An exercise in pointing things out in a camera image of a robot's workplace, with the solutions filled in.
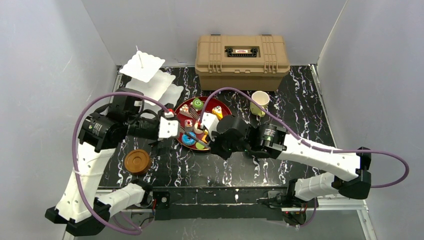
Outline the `white three-tier dessert stand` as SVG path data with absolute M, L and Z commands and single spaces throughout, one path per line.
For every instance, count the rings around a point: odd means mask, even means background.
M 176 105 L 183 87 L 173 83 L 176 76 L 160 70 L 165 60 L 139 49 L 119 70 L 130 78 L 126 88 L 136 90 L 159 103 Z

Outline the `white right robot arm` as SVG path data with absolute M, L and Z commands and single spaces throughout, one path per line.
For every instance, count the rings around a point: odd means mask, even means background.
M 287 192 L 274 199 L 279 204 L 306 203 L 316 197 L 341 194 L 364 200 L 371 189 L 368 171 L 369 155 L 340 153 L 317 142 L 297 139 L 282 126 L 252 126 L 234 115 L 222 119 L 211 113 L 201 118 L 201 127 L 208 132 L 210 153 L 227 160 L 233 153 L 245 152 L 259 159 L 288 160 L 323 170 L 324 173 L 289 182 Z

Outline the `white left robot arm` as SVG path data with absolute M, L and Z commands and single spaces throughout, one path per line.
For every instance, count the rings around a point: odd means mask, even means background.
M 69 181 L 60 201 L 45 212 L 48 220 L 65 225 L 66 232 L 75 237 L 95 236 L 104 228 L 140 235 L 140 226 L 121 228 L 109 221 L 133 205 L 151 206 L 152 186 L 133 180 L 125 187 L 97 196 L 101 178 L 126 136 L 160 141 L 180 133 L 172 103 L 162 104 L 130 88 L 119 88 L 108 96 L 110 103 L 92 113 L 85 107 L 77 118 L 71 140 L 73 169 Z

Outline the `red round tray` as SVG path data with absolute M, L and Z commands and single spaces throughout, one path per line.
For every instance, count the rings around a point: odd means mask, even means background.
M 204 141 L 205 143 L 208 143 L 209 142 L 209 138 L 207 137 L 207 134 L 208 134 L 208 131 L 205 129 L 205 130 L 202 130 L 202 129 L 200 129 L 200 127 L 199 127 L 199 125 L 198 125 L 198 122 L 197 121 L 194 121 L 194 118 L 195 117 L 199 117 L 200 116 L 200 114 L 201 114 L 201 110 L 200 111 L 196 111 L 196 110 L 194 110 L 193 108 L 192 108 L 192 106 L 191 106 L 191 102 L 193 101 L 193 99 L 194 98 L 200 98 L 202 101 L 203 101 L 203 103 L 207 100 L 207 97 L 206 96 L 199 96 L 199 97 L 193 97 L 193 98 L 190 98 L 190 99 L 188 99 L 188 100 L 185 100 L 179 107 L 177 107 L 177 109 L 174 111 L 174 113 L 176 114 L 176 117 L 177 117 L 177 119 L 179 120 L 179 123 L 180 123 L 180 126 L 183 128 L 183 130 L 180 132 L 180 136 L 177 138 L 177 140 L 179 141 L 179 143 L 181 143 L 184 147 L 187 147 L 187 148 L 189 148 L 189 149 L 191 149 L 191 150 L 194 150 L 194 151 L 200 151 L 200 152 L 208 152 L 210 149 L 209 148 L 205 148 L 205 149 L 203 149 L 203 150 L 198 150 L 198 149 L 196 149 L 195 148 L 195 144 L 194 145 L 192 145 L 192 146 L 186 146 L 186 145 L 184 145 L 183 143 L 182 143 L 182 140 L 181 140 L 181 137 L 182 137 L 182 135 L 185 133 L 185 132 L 194 132 L 195 134 L 196 134 L 196 136 L 200 139 L 200 140 L 202 140 L 202 141 Z M 190 112 L 191 112 L 191 114 L 192 114 L 192 118 L 189 118 L 189 117 L 186 117 L 186 116 L 183 116 L 183 115 L 181 115 L 180 114 L 180 107 L 182 106 L 182 105 L 184 105 L 184 104 L 187 104 L 187 105 L 189 105 L 189 107 L 190 107 Z M 207 106 L 205 107 L 205 113 L 212 113 L 212 109 L 215 107 L 215 106 L 221 106 L 222 107 L 222 112 L 223 112 L 223 117 L 225 117 L 225 116 L 227 116 L 227 115 L 230 115 L 232 112 L 231 112 L 231 110 L 230 110 L 230 108 L 225 104 L 225 103 L 223 103 L 222 101 L 220 101 L 220 100 L 218 100 L 218 99 L 211 99 L 209 102 L 208 102 L 208 104 L 207 104 Z M 185 129 L 185 127 L 184 127 L 184 121 L 185 120 L 192 120 L 192 122 L 193 122 L 193 127 L 192 127 L 192 131 L 188 131 L 188 130 L 186 130 Z

